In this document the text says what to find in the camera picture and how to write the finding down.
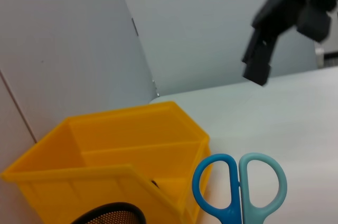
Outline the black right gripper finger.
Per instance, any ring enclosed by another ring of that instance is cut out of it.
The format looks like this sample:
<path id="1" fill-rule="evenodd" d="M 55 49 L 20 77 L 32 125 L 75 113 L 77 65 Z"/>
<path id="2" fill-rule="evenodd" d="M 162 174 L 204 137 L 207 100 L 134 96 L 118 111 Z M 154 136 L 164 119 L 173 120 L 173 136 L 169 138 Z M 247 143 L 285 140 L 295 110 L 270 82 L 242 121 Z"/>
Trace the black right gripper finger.
<path id="1" fill-rule="evenodd" d="M 254 30 L 242 58 L 242 62 L 246 65 L 243 72 L 244 78 L 260 86 L 267 83 L 276 42 L 276 36 L 267 36 L 262 30 Z"/>
<path id="2" fill-rule="evenodd" d="M 297 0 L 299 13 L 297 31 L 315 42 L 325 40 L 330 32 L 331 18 L 325 9 Z"/>

